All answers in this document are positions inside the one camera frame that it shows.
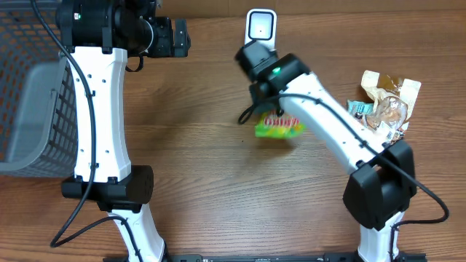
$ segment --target green and yellow package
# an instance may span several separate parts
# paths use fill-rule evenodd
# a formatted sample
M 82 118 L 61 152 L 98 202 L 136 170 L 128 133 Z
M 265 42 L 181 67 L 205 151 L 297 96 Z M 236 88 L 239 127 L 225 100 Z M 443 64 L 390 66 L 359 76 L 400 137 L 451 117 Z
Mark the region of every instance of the green and yellow package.
M 275 112 L 262 114 L 256 125 L 257 138 L 289 139 L 302 134 L 305 126 L 294 116 L 283 114 L 277 116 Z

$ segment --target plastic crate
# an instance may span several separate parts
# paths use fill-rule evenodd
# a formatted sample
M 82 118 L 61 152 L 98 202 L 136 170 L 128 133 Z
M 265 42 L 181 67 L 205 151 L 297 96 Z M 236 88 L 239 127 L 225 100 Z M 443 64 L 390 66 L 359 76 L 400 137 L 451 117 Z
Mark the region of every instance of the plastic crate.
M 56 1 L 38 1 L 51 29 Z M 67 60 L 29 1 L 0 2 L 0 173 L 72 174 L 77 154 L 76 100 Z

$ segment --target gray basket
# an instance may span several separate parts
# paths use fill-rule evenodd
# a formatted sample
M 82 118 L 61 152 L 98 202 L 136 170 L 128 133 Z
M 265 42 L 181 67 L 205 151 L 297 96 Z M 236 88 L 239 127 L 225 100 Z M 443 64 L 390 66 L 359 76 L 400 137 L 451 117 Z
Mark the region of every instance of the gray basket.
M 38 1 L 58 35 L 56 1 Z M 28 1 L 0 3 L 0 173 L 63 177 L 77 154 L 73 76 Z

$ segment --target crumpled wrapper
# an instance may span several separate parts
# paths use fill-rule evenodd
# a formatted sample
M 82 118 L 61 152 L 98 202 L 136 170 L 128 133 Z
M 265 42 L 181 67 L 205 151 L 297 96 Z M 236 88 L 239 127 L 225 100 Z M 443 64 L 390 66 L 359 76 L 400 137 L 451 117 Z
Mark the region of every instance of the crumpled wrapper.
M 396 97 L 406 104 L 406 118 L 401 119 L 403 124 L 387 136 L 387 141 L 395 142 L 404 138 L 405 132 L 409 126 L 409 119 L 413 114 L 417 95 L 421 88 L 421 82 L 383 75 L 373 71 L 366 71 L 361 81 L 361 87 L 363 87 L 367 95 L 374 101 L 373 114 L 377 112 L 377 108 L 381 102 L 388 97 Z

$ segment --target wooden surface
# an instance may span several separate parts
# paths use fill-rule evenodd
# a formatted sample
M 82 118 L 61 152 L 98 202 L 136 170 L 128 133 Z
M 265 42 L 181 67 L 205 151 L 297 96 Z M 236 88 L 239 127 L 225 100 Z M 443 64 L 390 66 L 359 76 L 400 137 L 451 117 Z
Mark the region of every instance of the wooden surface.
M 341 200 L 348 177 L 313 135 L 256 139 L 233 61 L 242 18 L 189 20 L 185 59 L 146 59 L 125 79 L 125 130 L 133 164 L 150 164 L 150 202 L 171 253 L 309 255 L 353 251 L 358 224 Z M 277 49 L 297 54 L 342 104 L 358 98 L 366 69 L 422 82 L 406 135 L 417 177 L 450 207 L 447 223 L 405 226 L 400 248 L 431 261 L 466 261 L 466 11 L 281 16 Z M 136 67 L 137 61 L 131 60 Z M 76 205 L 60 179 L 0 178 L 0 260 L 100 261 L 124 255 L 108 223 L 50 249 Z M 87 203 L 71 230 L 105 216 Z M 418 193 L 408 219 L 441 216 Z
M 466 9 L 464 0 L 165 0 L 159 15 L 170 17 L 244 17 L 252 8 L 279 15 L 399 12 Z

